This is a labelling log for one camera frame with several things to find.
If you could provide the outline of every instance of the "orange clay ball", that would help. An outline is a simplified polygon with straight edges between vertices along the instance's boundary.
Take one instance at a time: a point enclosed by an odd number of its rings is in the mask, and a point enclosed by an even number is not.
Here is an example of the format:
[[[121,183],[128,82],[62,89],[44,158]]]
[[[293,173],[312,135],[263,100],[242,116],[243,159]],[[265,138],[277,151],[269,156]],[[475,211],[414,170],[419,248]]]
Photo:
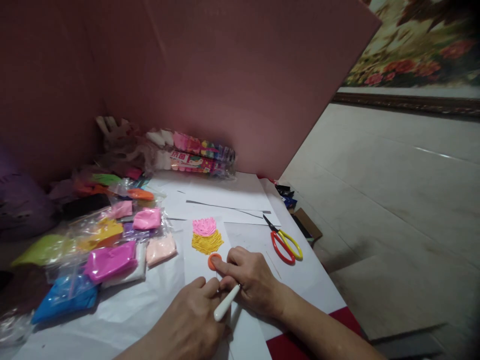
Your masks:
[[[212,258],[219,258],[220,260],[222,260],[222,257],[220,256],[219,253],[216,253],[216,252],[214,252],[208,257],[208,267],[210,268],[210,270],[215,271],[216,269],[215,269],[215,266],[212,264]]]

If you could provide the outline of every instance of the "light pink clay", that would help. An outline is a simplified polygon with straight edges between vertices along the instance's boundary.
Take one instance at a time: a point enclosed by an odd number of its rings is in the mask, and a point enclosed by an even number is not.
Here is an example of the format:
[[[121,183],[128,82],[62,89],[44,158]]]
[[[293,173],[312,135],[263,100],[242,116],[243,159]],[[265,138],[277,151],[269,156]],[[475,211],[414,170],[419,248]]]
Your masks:
[[[217,222],[213,217],[193,220],[193,232],[203,237],[209,237],[217,230]]]

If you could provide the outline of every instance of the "pink board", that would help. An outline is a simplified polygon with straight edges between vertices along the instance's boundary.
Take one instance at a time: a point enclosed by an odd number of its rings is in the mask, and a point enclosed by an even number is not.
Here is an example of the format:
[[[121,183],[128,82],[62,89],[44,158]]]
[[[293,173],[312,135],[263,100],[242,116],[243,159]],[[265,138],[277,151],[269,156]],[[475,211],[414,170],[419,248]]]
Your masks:
[[[0,13],[0,142],[45,186],[101,149],[87,32],[68,1],[7,0]]]
[[[100,149],[108,111],[278,178],[380,21],[359,0],[8,0],[0,141],[43,185]]]
[[[114,116],[225,143],[239,171],[276,179],[381,24],[359,0],[90,6]]]

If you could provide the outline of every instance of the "picture frame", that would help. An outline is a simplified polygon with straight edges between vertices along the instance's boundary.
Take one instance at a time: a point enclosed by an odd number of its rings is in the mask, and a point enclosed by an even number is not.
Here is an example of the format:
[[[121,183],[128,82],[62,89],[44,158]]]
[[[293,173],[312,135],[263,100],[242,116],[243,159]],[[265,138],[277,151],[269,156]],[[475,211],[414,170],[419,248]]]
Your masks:
[[[480,34],[473,3],[362,1],[383,24],[333,103],[480,118]]]

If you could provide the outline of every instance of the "orange clay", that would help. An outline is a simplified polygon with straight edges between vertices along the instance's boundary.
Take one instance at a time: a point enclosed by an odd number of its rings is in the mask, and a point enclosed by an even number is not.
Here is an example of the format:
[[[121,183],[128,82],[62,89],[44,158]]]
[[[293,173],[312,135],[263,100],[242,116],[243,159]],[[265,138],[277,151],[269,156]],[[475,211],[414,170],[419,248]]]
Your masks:
[[[220,260],[222,260],[222,257],[220,256],[219,253],[216,253],[216,252],[214,252],[208,257],[208,267],[210,268],[210,270],[215,271],[216,269],[215,269],[215,266],[212,264],[212,258],[219,258]]]
[[[132,199],[154,200],[155,197],[150,191],[141,188],[133,188],[128,190],[128,196]]]

